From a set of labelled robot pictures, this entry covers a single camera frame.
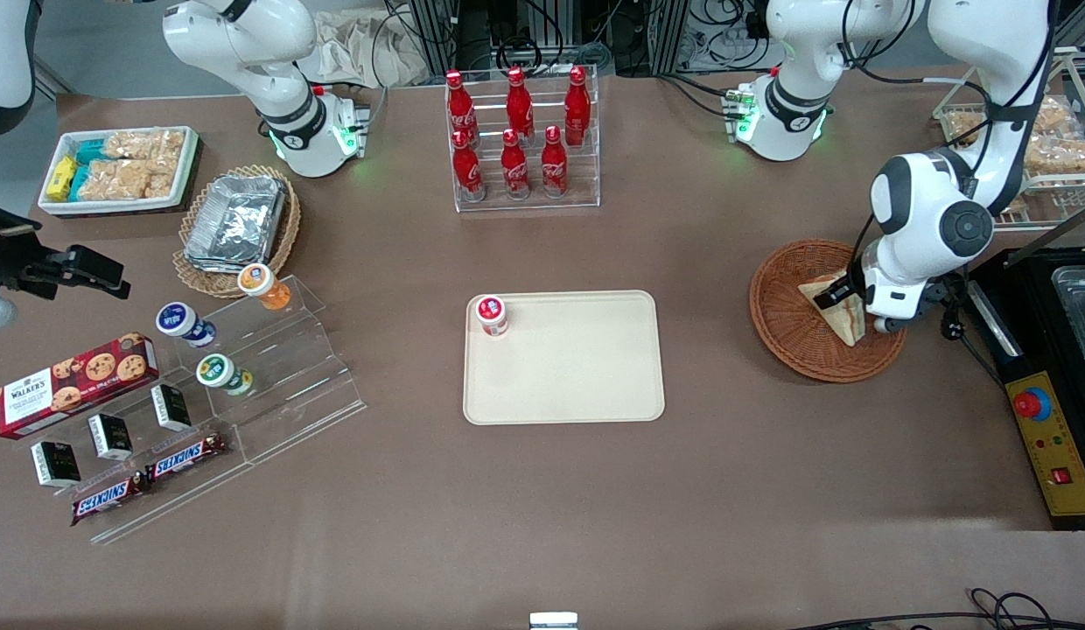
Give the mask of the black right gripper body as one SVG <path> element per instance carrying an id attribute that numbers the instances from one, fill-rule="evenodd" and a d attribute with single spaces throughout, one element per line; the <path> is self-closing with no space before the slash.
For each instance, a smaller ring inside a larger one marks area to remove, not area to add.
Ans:
<path id="1" fill-rule="evenodd" d="M 26 268 L 46 261 L 46 248 L 38 237 L 40 228 L 37 220 L 0 208 L 0 287 L 17 283 Z"/>

